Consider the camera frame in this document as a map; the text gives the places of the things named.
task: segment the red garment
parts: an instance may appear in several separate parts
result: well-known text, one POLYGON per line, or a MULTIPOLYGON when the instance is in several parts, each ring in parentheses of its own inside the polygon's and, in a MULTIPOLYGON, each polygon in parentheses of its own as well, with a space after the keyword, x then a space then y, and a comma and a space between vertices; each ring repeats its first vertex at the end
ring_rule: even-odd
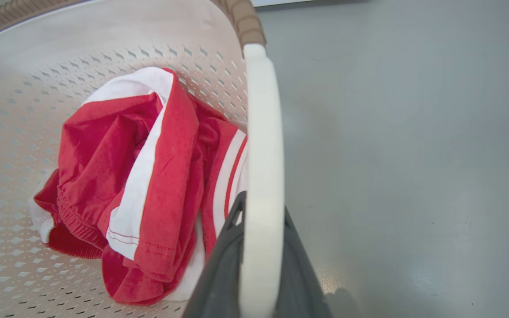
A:
POLYGON ((34 197, 32 219, 53 250, 101 257, 114 300, 156 303, 183 277, 197 281, 204 260, 190 259, 215 244, 246 143, 220 113, 188 96, 172 71, 121 76, 64 124, 58 169, 34 197), (200 211, 202 227, 194 230, 200 211))

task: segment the clothes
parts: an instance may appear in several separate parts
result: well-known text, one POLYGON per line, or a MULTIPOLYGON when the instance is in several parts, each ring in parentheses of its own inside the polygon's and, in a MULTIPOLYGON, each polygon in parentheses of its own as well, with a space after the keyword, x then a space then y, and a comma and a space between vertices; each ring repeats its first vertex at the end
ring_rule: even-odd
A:
POLYGON ((171 70, 144 68, 107 82, 66 121, 31 217, 53 250, 101 257, 114 300, 185 300, 245 187, 247 149, 245 133, 171 70))

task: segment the gray floor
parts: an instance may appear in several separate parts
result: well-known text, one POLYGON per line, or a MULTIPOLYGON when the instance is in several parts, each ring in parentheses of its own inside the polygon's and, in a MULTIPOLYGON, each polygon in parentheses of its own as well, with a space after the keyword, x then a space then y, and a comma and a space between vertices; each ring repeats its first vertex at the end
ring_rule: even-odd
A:
POLYGON ((260 11, 336 318, 509 317, 509 1, 260 11))

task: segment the white plastic basket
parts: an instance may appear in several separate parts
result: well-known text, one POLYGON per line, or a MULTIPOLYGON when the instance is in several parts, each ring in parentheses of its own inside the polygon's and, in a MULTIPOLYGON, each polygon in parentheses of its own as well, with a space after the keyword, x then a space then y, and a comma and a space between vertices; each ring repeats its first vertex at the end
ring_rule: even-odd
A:
POLYGON ((281 268, 283 146, 274 69, 252 5, 94 0, 65 6, 71 2, 13 0, 0 7, 0 317, 175 318, 184 311, 185 302, 116 304, 99 261, 45 248, 27 212, 40 176, 56 166, 62 123, 103 83, 147 66, 174 69, 190 93, 234 123, 248 123, 239 298, 244 317, 270 316, 281 268))

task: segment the red stripe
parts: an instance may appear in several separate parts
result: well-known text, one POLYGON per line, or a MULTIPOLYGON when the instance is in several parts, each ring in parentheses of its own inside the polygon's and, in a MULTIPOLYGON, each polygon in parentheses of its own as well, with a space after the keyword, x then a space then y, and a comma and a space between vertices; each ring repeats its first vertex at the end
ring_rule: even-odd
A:
POLYGON ((231 169, 231 175, 229 176, 229 183, 227 184, 227 193, 225 193, 225 219, 229 215, 229 199, 231 196, 231 186, 233 185, 233 179, 235 179, 235 172, 237 171, 237 166, 239 165, 239 159, 241 159, 243 149, 245 149, 245 145, 247 144, 247 139, 248 136, 245 136, 245 139, 243 139, 243 143, 239 148, 239 152, 237 153, 237 157, 235 157, 235 162, 233 163, 233 168, 231 169))

